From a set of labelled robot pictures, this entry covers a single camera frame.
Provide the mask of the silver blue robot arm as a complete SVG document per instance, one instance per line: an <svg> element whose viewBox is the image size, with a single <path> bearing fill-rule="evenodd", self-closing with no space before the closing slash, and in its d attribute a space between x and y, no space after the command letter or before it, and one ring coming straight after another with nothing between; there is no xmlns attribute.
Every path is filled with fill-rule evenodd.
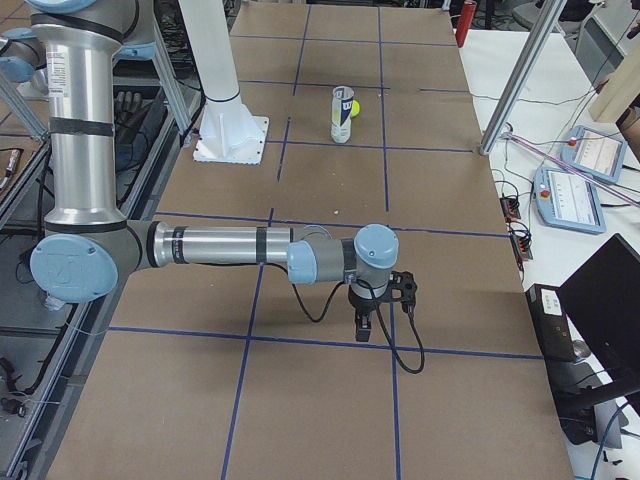
<svg viewBox="0 0 640 480"><path fill-rule="evenodd" d="M128 219L116 204L113 62L124 48L155 53L149 1L34 1L31 25L46 50L54 206L30 257L39 287L66 303L109 294L133 272L170 263L274 265L294 285L347 285L355 337L399 300L399 241L371 224L335 239L303 228L171 227Z"/></svg>

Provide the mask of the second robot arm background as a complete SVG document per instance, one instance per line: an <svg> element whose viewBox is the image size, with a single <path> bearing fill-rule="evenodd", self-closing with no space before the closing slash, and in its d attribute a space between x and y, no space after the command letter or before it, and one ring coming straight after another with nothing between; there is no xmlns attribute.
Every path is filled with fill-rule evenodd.
<svg viewBox="0 0 640 480"><path fill-rule="evenodd" d="M1 33L1 73L35 97L48 95L46 51L31 28Z"/></svg>

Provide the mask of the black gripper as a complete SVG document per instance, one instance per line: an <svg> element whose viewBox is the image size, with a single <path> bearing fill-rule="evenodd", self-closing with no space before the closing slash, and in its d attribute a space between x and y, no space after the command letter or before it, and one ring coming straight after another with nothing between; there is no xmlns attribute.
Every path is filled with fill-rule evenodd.
<svg viewBox="0 0 640 480"><path fill-rule="evenodd" d="M348 300L355 310L355 340L369 342L372 331L371 312L391 298L389 286L369 289L359 284L349 286Z"/></svg>

